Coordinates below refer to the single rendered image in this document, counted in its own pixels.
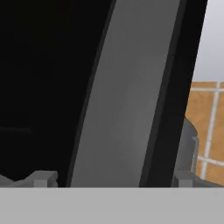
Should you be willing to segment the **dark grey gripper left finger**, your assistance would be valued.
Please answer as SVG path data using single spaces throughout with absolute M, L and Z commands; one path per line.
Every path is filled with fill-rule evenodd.
M 27 178 L 13 181 L 0 175 L 0 187 L 57 187 L 56 171 L 35 171 Z

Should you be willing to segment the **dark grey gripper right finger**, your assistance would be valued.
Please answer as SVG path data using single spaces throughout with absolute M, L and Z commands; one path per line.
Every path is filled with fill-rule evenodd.
M 172 187 L 221 187 L 196 175 L 199 142 L 198 131 L 185 118 L 171 182 Z

